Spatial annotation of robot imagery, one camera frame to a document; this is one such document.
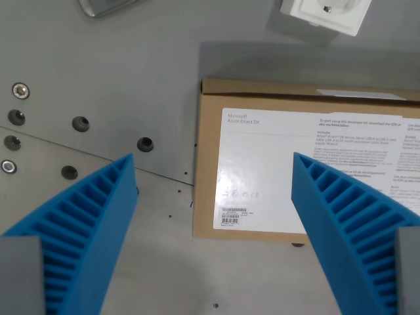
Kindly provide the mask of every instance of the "screw head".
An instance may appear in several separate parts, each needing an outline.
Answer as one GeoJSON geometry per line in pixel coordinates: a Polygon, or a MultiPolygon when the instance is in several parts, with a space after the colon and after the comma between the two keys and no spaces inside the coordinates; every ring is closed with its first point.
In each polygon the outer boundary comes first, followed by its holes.
{"type": "Polygon", "coordinates": [[[16,83],[12,88],[13,95],[20,100],[25,100],[29,97],[29,88],[23,83],[16,83]]]}
{"type": "Polygon", "coordinates": [[[1,162],[1,170],[6,174],[14,174],[17,171],[17,166],[13,161],[5,159],[1,162]]]}

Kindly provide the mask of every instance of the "brown cardboard box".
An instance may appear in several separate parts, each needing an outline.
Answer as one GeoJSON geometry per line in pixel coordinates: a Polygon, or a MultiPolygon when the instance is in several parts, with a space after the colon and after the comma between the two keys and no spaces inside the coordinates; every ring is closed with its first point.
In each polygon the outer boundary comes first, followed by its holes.
{"type": "MultiPolygon", "coordinates": [[[[381,97],[379,94],[362,94],[381,97]]],[[[213,213],[219,159],[223,108],[279,110],[287,112],[400,115],[420,118],[420,91],[390,91],[348,87],[326,87],[264,83],[229,79],[204,79],[201,85],[193,236],[239,240],[307,243],[306,234],[250,232],[213,229],[213,213]],[[318,90],[386,93],[406,100],[341,98],[323,96],[318,90]]]]}

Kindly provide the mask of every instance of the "gray metal surface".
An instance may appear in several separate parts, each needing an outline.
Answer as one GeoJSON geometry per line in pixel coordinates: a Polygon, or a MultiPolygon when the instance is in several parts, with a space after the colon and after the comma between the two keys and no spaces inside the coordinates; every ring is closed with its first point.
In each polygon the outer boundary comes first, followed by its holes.
{"type": "MultiPolygon", "coordinates": [[[[13,175],[0,172],[0,233],[109,163],[0,128],[0,138],[9,134],[22,147],[0,146],[0,157],[18,166],[13,175]],[[76,180],[61,176],[64,165],[77,169],[76,180]]],[[[140,201],[103,315],[340,314],[310,246],[193,239],[192,187],[140,170],[136,179],[140,201]]]]}
{"type": "Polygon", "coordinates": [[[420,227],[399,228],[395,243],[398,314],[420,314],[420,227]]]}
{"type": "Polygon", "coordinates": [[[418,0],[373,1],[357,37],[279,13],[279,0],[144,0],[103,18],[78,1],[0,3],[0,125],[192,183],[205,75],[419,86],[418,0]],[[12,86],[23,82],[30,97],[12,86]],[[9,110],[26,116],[10,124],[9,110]],[[72,129],[85,116],[86,133],[72,129]],[[137,150],[140,137],[154,141],[137,150]]]}
{"type": "Polygon", "coordinates": [[[41,240],[0,237],[0,314],[45,315],[41,240]]]}

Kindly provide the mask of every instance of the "barcode sticker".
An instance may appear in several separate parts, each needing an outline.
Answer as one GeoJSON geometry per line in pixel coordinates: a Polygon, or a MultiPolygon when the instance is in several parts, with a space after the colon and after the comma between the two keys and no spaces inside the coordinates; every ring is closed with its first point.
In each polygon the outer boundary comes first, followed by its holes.
{"type": "Polygon", "coordinates": [[[222,223],[239,223],[239,215],[222,215],[222,223]]]}
{"type": "Polygon", "coordinates": [[[222,211],[227,212],[247,212],[246,208],[222,208],[222,211]]]}
{"type": "Polygon", "coordinates": [[[243,205],[223,205],[219,208],[218,222],[221,226],[239,228],[243,221],[252,215],[252,210],[243,205]]]}

